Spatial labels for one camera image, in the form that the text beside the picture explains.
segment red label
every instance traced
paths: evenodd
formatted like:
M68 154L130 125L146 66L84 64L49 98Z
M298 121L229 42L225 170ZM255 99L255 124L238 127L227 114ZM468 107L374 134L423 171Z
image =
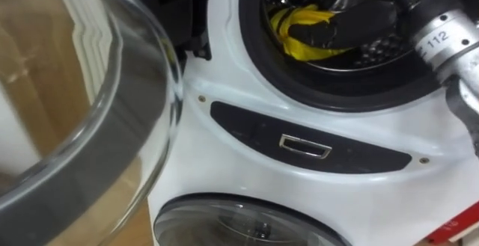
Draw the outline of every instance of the red label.
M443 224L427 238L430 243L435 245L441 244L477 222L479 222L479 202L472 205L449 222Z

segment lower door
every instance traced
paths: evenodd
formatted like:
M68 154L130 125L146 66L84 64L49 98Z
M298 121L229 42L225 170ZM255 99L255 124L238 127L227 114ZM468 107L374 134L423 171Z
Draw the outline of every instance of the lower door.
M335 231L292 209L229 194L192 194L167 203L154 225L168 246L347 246Z

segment door glass bowl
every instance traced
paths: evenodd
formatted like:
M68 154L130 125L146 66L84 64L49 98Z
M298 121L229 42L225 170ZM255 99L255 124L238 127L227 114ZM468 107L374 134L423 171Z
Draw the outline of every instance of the door glass bowl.
M181 83L138 0L0 0L0 242L98 245L174 137Z
M229 194L170 201L153 224L160 245L350 246L334 230L274 203Z

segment door handle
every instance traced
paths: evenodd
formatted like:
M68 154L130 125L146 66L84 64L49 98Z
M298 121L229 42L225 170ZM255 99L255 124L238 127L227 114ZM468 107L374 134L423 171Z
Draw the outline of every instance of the door handle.
M292 153L317 159L325 159L332 151L332 147L286 134L281 136L279 146Z

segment screw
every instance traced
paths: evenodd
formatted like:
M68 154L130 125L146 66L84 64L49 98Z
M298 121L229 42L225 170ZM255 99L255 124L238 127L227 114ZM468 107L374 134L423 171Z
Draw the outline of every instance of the screw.
M419 159L419 162L421 164L427 164L427 163L429 163L429 159L424 157L424 158Z

